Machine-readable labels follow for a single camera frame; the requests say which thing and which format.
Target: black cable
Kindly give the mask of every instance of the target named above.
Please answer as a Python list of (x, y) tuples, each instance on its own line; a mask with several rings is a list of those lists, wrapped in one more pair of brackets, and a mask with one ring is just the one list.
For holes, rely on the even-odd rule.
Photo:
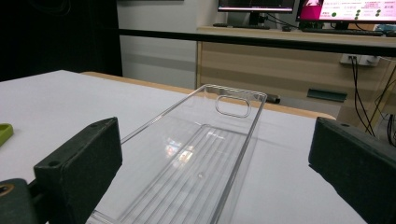
[(381, 115), (382, 119), (385, 119), (384, 116), (382, 115), (382, 111), (379, 109), (379, 104), (382, 101), (382, 98), (385, 95), (385, 92), (388, 90), (388, 88), (394, 83), (396, 82), (396, 79), (394, 79), (393, 81), (391, 81), (390, 83), (388, 83), (388, 85), (384, 88), (384, 90), (382, 90), (381, 94), (379, 94), (378, 97), (376, 97), (374, 103), (375, 103), (375, 112), (378, 110), (379, 114)]
[[(369, 118), (367, 116), (366, 109), (364, 108), (364, 105), (363, 105), (363, 102), (361, 100), (361, 96), (360, 96), (359, 90), (358, 90), (358, 59), (356, 57), (352, 57), (351, 61), (352, 61), (353, 79), (354, 79), (354, 84), (355, 84), (355, 110), (356, 110), (356, 113), (358, 114), (358, 117), (359, 117), (361, 123), (366, 128), (366, 132), (368, 132), (372, 136), (375, 136), (374, 129), (373, 129), (373, 127), (371, 125), (371, 122), (370, 122), (370, 120), (369, 120)], [(363, 121), (363, 118), (361, 117), (361, 113), (359, 113), (358, 101), (360, 102), (360, 105), (361, 105), (361, 108), (363, 110), (364, 116), (367, 119), (367, 123), (368, 123), (367, 125)]]
[(395, 140), (395, 142), (396, 142), (396, 130), (393, 132), (393, 139)]
[(287, 25), (287, 24), (285, 24), (285, 23), (281, 23), (281, 22), (278, 22), (278, 21), (270, 20), (270, 19), (268, 19), (267, 16), (264, 16), (264, 17), (262, 17), (262, 18), (263, 18), (265, 21), (271, 21), (271, 22), (273, 22), (273, 23), (275, 23), (275, 24)]
[(389, 120), (388, 120), (387, 134), (388, 134), (388, 141), (389, 141), (390, 145), (396, 147), (396, 144), (392, 141), (392, 138), (391, 138), (394, 121), (395, 121), (395, 116), (390, 115)]
[(278, 19), (277, 17), (275, 17), (275, 16), (273, 16), (273, 15), (271, 15), (271, 14), (269, 14), (269, 13), (267, 13), (267, 15), (270, 16), (270, 17), (272, 17), (273, 19), (276, 20), (276, 21), (272, 21), (272, 22), (274, 22), (274, 23), (279, 23), (279, 24), (282, 24), (282, 25), (288, 25), (288, 26), (291, 26), (291, 27), (294, 27), (294, 28), (298, 28), (297, 26), (291, 25), (290, 23), (287, 23), (287, 22), (285, 22), (285, 21), (282, 21), (282, 20)]
[(359, 27), (359, 25), (357, 23), (355, 23), (356, 27), (358, 27), (359, 29), (363, 30), (363, 31), (367, 31), (366, 29), (363, 29), (361, 27)]

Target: computer monitor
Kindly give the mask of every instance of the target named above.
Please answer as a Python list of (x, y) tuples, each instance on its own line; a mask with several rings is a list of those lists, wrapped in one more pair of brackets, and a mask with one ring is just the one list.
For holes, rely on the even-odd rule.
[(396, 0), (301, 0), (297, 21), (331, 22), (335, 29), (350, 23), (396, 23)]
[(218, 11), (248, 12), (249, 25), (259, 23), (260, 13), (292, 13), (295, 0), (219, 0)]

